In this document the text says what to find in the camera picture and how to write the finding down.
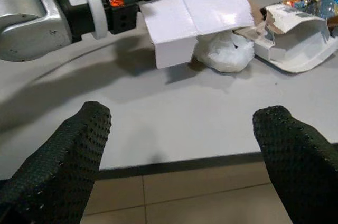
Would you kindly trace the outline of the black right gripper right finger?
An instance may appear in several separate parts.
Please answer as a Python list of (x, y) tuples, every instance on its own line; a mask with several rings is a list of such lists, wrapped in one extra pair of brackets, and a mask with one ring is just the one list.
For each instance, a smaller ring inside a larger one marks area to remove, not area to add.
[(256, 111), (252, 124), (292, 223), (337, 223), (337, 148), (283, 106)]

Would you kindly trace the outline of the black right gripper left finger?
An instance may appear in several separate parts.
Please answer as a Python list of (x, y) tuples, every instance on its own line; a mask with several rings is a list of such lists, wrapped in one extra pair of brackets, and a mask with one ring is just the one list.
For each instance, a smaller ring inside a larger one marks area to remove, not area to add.
[(1, 187), (1, 223), (80, 223), (111, 128), (108, 107), (88, 101)]

